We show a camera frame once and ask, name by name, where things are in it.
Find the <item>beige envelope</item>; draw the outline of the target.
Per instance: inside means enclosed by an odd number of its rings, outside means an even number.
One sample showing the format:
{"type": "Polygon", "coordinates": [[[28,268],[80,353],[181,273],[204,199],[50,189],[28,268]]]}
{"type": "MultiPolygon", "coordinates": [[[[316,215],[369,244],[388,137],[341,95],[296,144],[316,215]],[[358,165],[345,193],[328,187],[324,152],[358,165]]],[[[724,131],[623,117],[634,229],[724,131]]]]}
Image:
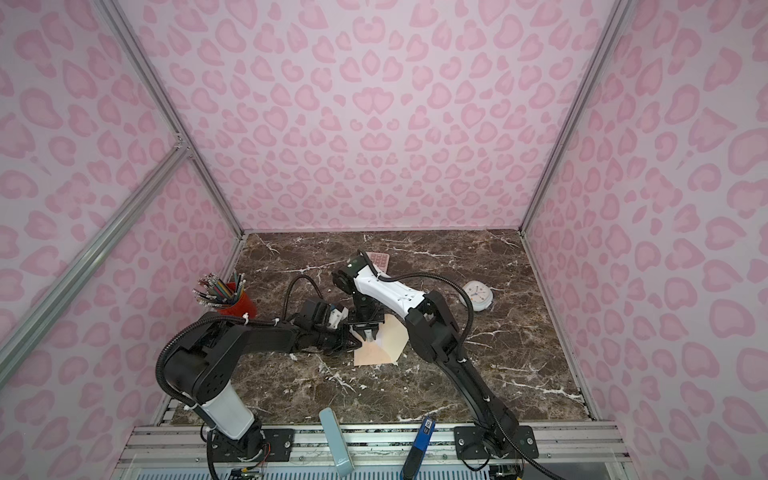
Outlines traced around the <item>beige envelope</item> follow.
{"type": "Polygon", "coordinates": [[[358,337],[362,346],[354,351],[354,366],[394,364],[409,341],[406,327],[391,314],[384,315],[384,322],[376,334],[372,329],[366,329],[358,337]]]}

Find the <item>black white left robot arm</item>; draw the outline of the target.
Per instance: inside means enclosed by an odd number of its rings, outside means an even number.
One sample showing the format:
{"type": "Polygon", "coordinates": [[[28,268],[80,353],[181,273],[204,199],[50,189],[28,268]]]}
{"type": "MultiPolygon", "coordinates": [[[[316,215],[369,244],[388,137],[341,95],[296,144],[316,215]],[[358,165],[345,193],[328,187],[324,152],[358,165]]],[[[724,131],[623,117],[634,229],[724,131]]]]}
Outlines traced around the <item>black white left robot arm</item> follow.
{"type": "Polygon", "coordinates": [[[362,347],[348,324],[349,311],[325,301],[319,290],[298,312],[288,312],[292,290],[302,278],[289,284],[277,318],[258,320],[246,311],[237,316],[230,309],[210,311],[183,328],[159,353],[157,384],[208,427],[203,439],[209,465],[263,462],[272,454],[261,421],[232,385],[242,356],[304,351],[336,355],[362,347]]]}

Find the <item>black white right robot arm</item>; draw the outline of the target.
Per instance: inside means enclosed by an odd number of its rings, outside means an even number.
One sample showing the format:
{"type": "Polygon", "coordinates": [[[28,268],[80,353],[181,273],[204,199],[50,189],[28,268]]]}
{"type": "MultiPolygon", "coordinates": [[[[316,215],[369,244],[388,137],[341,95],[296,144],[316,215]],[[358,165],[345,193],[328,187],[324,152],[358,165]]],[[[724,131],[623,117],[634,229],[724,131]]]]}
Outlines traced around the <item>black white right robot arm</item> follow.
{"type": "Polygon", "coordinates": [[[474,311],[466,292],[455,282],[428,272],[389,276],[359,251],[332,274],[334,285],[353,297],[362,296],[389,309],[405,326],[411,348],[424,361],[436,365],[467,404],[474,425],[482,431],[481,443],[492,457],[516,456],[533,463],[525,440],[516,440],[520,424],[514,413],[488,387],[466,354],[464,343],[474,322],[474,311]],[[467,308],[461,329],[444,296],[422,292],[404,282],[429,279],[443,283],[463,298],[467,308]]]}

